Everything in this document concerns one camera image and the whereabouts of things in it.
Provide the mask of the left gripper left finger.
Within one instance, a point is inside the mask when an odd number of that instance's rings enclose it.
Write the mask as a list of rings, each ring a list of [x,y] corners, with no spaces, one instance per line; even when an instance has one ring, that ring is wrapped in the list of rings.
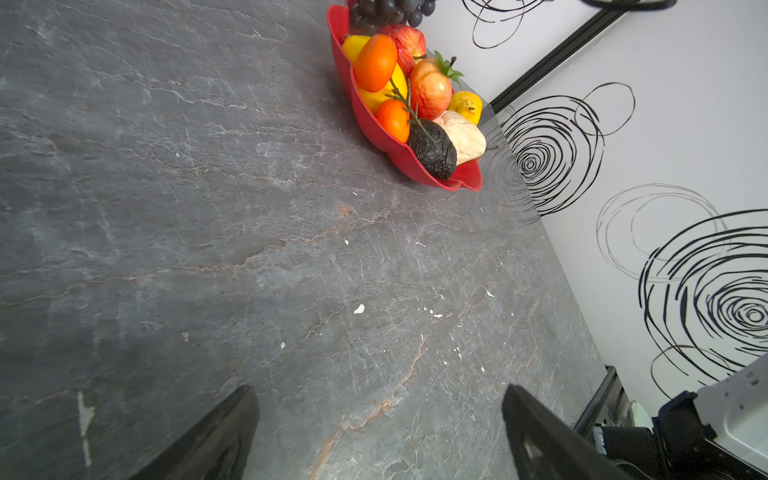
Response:
[[[257,397],[242,385],[133,477],[241,479],[258,420]]]

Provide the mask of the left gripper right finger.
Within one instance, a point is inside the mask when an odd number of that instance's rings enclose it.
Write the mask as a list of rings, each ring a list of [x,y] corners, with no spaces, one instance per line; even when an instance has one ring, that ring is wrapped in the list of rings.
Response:
[[[520,479],[629,477],[523,387],[507,387],[501,410]]]

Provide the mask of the red flower fruit bowl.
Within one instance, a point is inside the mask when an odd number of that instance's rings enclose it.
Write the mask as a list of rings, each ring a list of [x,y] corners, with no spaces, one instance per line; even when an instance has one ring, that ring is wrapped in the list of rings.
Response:
[[[353,64],[342,48],[342,43],[349,33],[349,6],[352,4],[353,1],[347,1],[345,6],[330,5],[326,11],[326,20],[336,71],[352,104],[355,120],[363,135],[377,149],[385,153],[402,174],[413,181],[448,191],[457,191],[460,188],[480,191],[483,187],[483,178],[477,160],[458,166],[448,180],[436,179],[423,168],[406,144],[399,142],[382,128],[374,114],[364,104],[363,97],[355,85]]]

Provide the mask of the cream starfruit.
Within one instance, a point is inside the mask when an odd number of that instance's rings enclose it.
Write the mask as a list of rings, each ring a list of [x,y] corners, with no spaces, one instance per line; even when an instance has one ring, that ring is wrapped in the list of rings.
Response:
[[[484,134],[471,121],[451,110],[446,110],[434,120],[453,143],[457,152],[457,165],[479,159],[486,151]]]

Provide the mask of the dark avocado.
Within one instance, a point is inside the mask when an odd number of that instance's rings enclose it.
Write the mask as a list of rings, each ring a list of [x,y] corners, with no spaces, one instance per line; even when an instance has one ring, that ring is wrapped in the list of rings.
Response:
[[[423,168],[438,180],[448,180],[455,172],[458,154],[446,131],[435,122],[412,122],[407,145]]]

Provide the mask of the small orange tangerine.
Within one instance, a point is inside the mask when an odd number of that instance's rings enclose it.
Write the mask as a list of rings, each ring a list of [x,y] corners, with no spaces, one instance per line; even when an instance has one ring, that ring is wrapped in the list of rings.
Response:
[[[354,64],[357,85],[377,92],[384,88],[398,65],[397,47],[392,38],[377,34],[360,51]]]
[[[410,113],[405,104],[396,99],[382,102],[375,114],[379,125],[400,143],[406,143],[410,136]]]

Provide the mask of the yellow lemon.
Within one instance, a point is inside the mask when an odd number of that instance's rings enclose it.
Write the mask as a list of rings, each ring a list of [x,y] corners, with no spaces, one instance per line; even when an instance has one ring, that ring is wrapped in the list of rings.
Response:
[[[370,91],[363,90],[357,85],[357,81],[354,75],[355,60],[357,59],[362,48],[370,40],[370,38],[371,38],[370,36],[364,36],[364,35],[350,35],[343,42],[342,49],[352,64],[352,71],[353,71],[352,79],[354,82],[354,86],[359,92],[367,108],[373,114],[375,114],[382,102],[392,99],[392,97],[394,96],[394,90],[392,88],[392,85],[395,85],[403,96],[407,95],[408,87],[406,84],[406,77],[399,65],[395,67],[395,70],[388,84],[377,92],[370,92]]]

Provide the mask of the dark grape bunch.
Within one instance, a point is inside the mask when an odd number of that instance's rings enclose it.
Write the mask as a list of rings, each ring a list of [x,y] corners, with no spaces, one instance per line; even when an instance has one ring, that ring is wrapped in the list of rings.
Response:
[[[419,27],[436,8],[435,0],[358,0],[349,7],[354,34],[373,35],[390,25]]]

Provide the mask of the small yellow fruit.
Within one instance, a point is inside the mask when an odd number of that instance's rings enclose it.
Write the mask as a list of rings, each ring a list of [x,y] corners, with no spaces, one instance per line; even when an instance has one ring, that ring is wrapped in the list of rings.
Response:
[[[482,117],[483,100],[473,92],[459,91],[453,94],[448,109],[477,126]]]

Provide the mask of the dark mangosteen with green leaves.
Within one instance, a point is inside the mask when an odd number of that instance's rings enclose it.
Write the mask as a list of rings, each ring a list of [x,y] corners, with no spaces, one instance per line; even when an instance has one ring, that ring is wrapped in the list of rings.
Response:
[[[446,59],[440,52],[434,51],[434,60],[437,62],[438,69],[443,75],[454,83],[461,83],[464,74],[454,68],[454,64],[457,60],[456,56]]]

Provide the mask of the red apple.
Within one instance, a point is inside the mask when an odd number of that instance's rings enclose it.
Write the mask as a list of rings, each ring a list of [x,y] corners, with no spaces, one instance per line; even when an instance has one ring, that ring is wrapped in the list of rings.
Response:
[[[398,65],[404,75],[408,77],[416,63],[427,55],[423,33],[405,24],[388,25],[380,33],[387,35],[395,43]]]

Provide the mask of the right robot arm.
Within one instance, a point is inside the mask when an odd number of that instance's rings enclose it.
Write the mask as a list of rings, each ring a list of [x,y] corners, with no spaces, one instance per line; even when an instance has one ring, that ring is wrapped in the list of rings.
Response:
[[[652,422],[596,426],[595,447],[633,479],[765,479],[767,357],[682,392]]]

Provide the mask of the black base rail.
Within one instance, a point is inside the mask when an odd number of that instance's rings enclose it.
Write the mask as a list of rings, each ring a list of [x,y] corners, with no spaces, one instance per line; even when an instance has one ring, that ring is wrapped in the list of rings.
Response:
[[[584,439],[590,440],[596,426],[625,427],[630,424],[629,397],[616,368],[607,366],[603,381],[573,429]]]

